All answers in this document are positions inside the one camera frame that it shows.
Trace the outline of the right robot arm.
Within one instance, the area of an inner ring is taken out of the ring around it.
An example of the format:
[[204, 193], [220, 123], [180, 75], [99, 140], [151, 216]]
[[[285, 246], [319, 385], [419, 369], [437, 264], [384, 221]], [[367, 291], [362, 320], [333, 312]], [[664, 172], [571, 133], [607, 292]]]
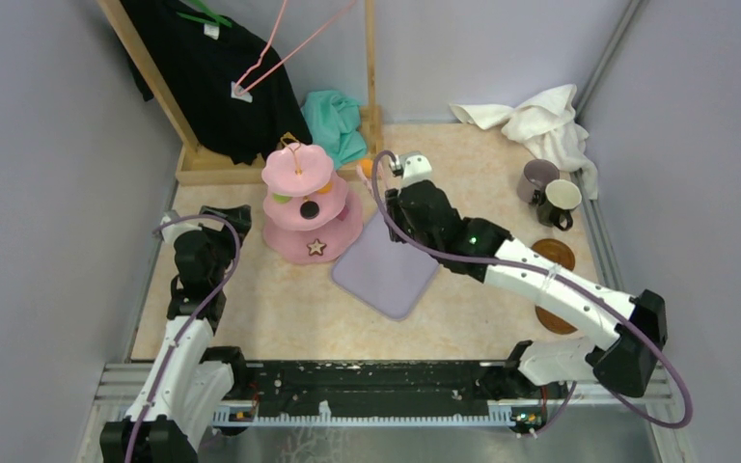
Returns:
[[573, 344], [528, 341], [505, 371], [508, 391], [595, 379], [616, 395], [644, 395], [668, 339], [666, 303], [649, 289], [633, 296], [574, 274], [507, 229], [461, 216], [443, 190], [421, 180], [373, 192], [392, 240], [428, 253], [451, 272], [532, 300], [582, 333]]

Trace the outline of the pink clothes hanger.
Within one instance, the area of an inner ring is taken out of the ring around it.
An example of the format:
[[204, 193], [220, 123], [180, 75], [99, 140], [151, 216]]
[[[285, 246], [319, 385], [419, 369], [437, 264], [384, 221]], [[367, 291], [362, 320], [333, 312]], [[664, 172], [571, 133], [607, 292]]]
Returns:
[[325, 20], [316, 30], [314, 30], [307, 38], [301, 41], [295, 48], [293, 48], [285, 57], [279, 59], [276, 64], [271, 68], [267, 68], [260, 76], [255, 77], [250, 83], [247, 82], [248, 78], [257, 70], [262, 67], [263, 61], [267, 56], [267, 53], [273, 48], [273, 44], [277, 33], [279, 32], [280, 26], [286, 16], [286, 10], [288, 8], [289, 0], [282, 2], [280, 10], [277, 13], [270, 35], [265, 42], [263, 50], [260, 52], [258, 59], [253, 63], [247, 70], [235, 81], [231, 82], [231, 98], [240, 99], [245, 101], [247, 95], [263, 82], [267, 77], [271, 76], [274, 72], [282, 68], [289, 59], [298, 54], [303, 48], [305, 48], [311, 41], [318, 38], [327, 29], [329, 29], [337, 20], [346, 15], [354, 6], [358, 3], [357, 0], [349, 1], [345, 6], [341, 7], [332, 16]]

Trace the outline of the white towel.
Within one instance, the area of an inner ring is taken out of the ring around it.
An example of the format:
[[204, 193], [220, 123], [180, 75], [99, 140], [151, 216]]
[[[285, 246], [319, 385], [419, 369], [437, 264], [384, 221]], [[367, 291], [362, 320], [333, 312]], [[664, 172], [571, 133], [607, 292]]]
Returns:
[[580, 172], [587, 198], [598, 199], [598, 171], [586, 156], [589, 133], [576, 123], [574, 84], [545, 90], [512, 107], [504, 104], [457, 104], [449, 108], [461, 123], [481, 130], [498, 128], [511, 142], [535, 158], [552, 162], [567, 173]]

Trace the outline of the brown saucer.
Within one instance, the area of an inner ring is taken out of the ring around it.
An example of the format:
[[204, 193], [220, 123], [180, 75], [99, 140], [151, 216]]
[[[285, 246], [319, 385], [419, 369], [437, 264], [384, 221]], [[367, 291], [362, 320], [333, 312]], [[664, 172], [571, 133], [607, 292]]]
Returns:
[[551, 260], [552, 262], [561, 265], [567, 270], [574, 270], [576, 266], [576, 257], [572, 249], [555, 238], [543, 238], [536, 241], [531, 249]]
[[565, 336], [578, 331], [575, 326], [539, 306], [535, 306], [535, 315], [539, 323], [546, 330], [556, 335]]

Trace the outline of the green macaron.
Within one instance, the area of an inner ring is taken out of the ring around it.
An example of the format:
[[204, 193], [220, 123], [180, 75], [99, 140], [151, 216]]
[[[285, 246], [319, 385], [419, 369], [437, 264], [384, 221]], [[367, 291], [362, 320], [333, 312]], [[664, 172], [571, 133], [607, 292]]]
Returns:
[[291, 200], [291, 197], [284, 196], [276, 193], [271, 194], [271, 198], [277, 203], [277, 204], [286, 204]]

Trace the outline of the pink-tipped metal tongs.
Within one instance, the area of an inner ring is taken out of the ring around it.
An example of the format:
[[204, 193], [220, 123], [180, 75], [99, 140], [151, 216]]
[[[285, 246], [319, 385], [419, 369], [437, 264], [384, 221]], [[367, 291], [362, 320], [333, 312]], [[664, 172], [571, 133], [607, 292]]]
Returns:
[[389, 184], [388, 184], [387, 179], [385, 178], [383, 170], [380, 170], [376, 176], [373, 176], [373, 179], [371, 180], [362, 180], [358, 174], [357, 176], [360, 179], [360, 181], [363, 183], [365, 188], [368, 190], [368, 192], [374, 197], [375, 195], [373, 194], [373, 186], [374, 185], [377, 186], [378, 193], [379, 193], [378, 197], [380, 198], [380, 202], [383, 204], [382, 208], [386, 209], [387, 208], [386, 193], [389, 188]]

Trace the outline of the lavender serving tray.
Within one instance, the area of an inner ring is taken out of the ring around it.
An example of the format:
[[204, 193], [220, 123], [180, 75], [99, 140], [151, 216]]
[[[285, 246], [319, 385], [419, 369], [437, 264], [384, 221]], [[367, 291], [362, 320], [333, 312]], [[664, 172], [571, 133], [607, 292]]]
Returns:
[[332, 281], [378, 313], [407, 318], [438, 273], [439, 264], [415, 247], [394, 242], [380, 213], [338, 258]]

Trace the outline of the pink cake slice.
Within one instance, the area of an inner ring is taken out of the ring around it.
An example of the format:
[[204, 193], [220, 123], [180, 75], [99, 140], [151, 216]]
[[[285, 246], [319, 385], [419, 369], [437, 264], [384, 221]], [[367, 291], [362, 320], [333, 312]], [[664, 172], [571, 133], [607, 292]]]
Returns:
[[337, 219], [337, 220], [339, 220], [339, 221], [344, 221], [344, 220], [346, 219], [346, 217], [347, 217], [347, 216], [349, 215], [349, 213], [350, 213], [350, 209], [349, 209], [349, 207], [348, 207], [348, 206], [346, 205], [346, 206], [345, 206], [345, 207], [344, 207], [344, 208], [343, 208], [343, 209], [342, 209], [342, 210], [340, 211], [340, 213], [339, 213], [339, 214], [338, 214], [338, 215], [336, 216], [336, 219]]

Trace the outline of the purple mug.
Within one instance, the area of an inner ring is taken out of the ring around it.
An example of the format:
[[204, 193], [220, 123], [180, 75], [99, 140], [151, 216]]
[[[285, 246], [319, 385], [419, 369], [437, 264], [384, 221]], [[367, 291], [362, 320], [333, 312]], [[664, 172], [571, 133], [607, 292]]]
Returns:
[[516, 194], [524, 203], [537, 204], [546, 185], [559, 178], [560, 171], [553, 162], [545, 159], [531, 160], [521, 172]]

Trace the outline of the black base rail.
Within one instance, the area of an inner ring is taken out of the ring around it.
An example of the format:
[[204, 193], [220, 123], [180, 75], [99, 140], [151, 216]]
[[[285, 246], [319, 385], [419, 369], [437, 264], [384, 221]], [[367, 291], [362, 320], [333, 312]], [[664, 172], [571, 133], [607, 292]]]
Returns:
[[233, 361], [233, 391], [208, 414], [227, 430], [483, 426], [529, 433], [563, 403], [616, 401], [594, 380], [521, 386], [504, 361], [262, 361], [233, 347], [215, 348], [210, 357]]

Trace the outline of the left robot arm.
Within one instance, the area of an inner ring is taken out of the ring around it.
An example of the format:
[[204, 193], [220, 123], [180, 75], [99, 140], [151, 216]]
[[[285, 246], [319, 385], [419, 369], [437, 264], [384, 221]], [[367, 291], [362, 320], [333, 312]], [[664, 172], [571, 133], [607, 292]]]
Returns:
[[155, 235], [173, 247], [165, 334], [150, 373], [122, 419], [107, 422], [99, 445], [106, 462], [195, 462], [212, 413], [251, 385], [237, 347], [214, 347], [251, 208], [203, 206], [195, 215], [166, 212]]

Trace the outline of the green clothes hanger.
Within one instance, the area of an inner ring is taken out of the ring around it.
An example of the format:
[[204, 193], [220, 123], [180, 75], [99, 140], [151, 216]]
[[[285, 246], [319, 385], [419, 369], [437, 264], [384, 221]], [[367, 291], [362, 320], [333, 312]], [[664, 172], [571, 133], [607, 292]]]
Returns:
[[232, 28], [233, 23], [225, 16], [215, 13], [202, 0], [188, 0], [188, 3], [195, 8], [193, 13], [177, 12], [177, 15], [183, 19], [190, 20], [204, 25], [214, 25], [218, 27]]

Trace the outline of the brown star cookie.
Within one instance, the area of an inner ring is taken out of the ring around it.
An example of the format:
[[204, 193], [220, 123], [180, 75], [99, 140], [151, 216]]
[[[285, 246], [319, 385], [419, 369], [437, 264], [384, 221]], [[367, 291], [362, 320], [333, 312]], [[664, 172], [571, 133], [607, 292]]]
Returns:
[[314, 257], [314, 256], [323, 256], [324, 250], [326, 249], [327, 244], [320, 241], [318, 238], [315, 238], [312, 242], [307, 244], [308, 248], [308, 256]]

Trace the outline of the pink three-tier cake stand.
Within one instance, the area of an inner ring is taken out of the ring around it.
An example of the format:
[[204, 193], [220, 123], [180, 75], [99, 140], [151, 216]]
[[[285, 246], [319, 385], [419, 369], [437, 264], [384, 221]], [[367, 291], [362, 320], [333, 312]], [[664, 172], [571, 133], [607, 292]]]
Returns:
[[293, 264], [335, 260], [363, 230], [361, 200], [322, 147], [304, 144], [289, 132], [280, 144], [261, 171], [266, 186], [262, 237]]

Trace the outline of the black t-shirt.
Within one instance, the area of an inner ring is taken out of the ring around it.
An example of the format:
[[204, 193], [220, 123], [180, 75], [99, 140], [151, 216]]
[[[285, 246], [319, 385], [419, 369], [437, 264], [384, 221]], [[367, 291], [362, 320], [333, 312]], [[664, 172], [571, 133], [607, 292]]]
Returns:
[[[313, 141], [284, 67], [245, 101], [231, 98], [231, 82], [256, 62], [264, 39], [229, 17], [232, 28], [183, 19], [177, 12], [195, 9], [181, 1], [125, 1], [123, 7], [205, 148], [235, 164], [252, 164], [288, 132], [302, 143]], [[272, 48], [247, 82], [279, 59]]]

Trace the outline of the brown saucer lower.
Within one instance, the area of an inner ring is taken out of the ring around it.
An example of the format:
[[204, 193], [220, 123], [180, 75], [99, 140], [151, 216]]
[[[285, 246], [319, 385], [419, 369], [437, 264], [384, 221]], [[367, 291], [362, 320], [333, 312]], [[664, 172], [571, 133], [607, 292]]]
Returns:
[[539, 323], [546, 330], [556, 335], [565, 336], [578, 331], [575, 326], [539, 306], [535, 306], [535, 315]]

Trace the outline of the teal cloth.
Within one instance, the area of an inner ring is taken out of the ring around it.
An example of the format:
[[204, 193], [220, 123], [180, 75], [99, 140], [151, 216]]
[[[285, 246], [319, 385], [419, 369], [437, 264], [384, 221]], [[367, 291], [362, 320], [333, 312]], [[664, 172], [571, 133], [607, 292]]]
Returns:
[[363, 158], [368, 144], [360, 132], [359, 102], [337, 90], [314, 91], [306, 95], [302, 114], [313, 137], [332, 159], [334, 168]]

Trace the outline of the black macaron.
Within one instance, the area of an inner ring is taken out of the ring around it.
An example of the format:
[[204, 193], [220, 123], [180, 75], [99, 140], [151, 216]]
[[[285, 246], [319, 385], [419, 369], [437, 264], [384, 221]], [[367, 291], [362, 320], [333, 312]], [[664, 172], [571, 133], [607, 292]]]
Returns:
[[320, 207], [317, 202], [304, 201], [299, 208], [300, 216], [305, 220], [315, 219], [320, 212]]

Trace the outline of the black cream-lined mug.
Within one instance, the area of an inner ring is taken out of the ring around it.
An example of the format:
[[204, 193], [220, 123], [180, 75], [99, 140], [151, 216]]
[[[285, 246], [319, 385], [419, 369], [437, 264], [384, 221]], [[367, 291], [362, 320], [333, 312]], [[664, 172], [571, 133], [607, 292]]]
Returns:
[[582, 200], [581, 190], [575, 183], [553, 180], [540, 192], [536, 219], [543, 226], [568, 232], [574, 226], [573, 212]]

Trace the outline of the brown saucer upper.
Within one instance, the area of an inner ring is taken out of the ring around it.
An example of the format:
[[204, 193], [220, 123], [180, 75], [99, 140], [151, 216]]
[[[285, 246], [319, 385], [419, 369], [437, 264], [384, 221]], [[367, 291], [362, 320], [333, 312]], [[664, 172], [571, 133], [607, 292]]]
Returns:
[[567, 270], [574, 270], [576, 266], [576, 257], [572, 249], [555, 238], [543, 238], [536, 241], [531, 249], [551, 260], [552, 262], [561, 265]]

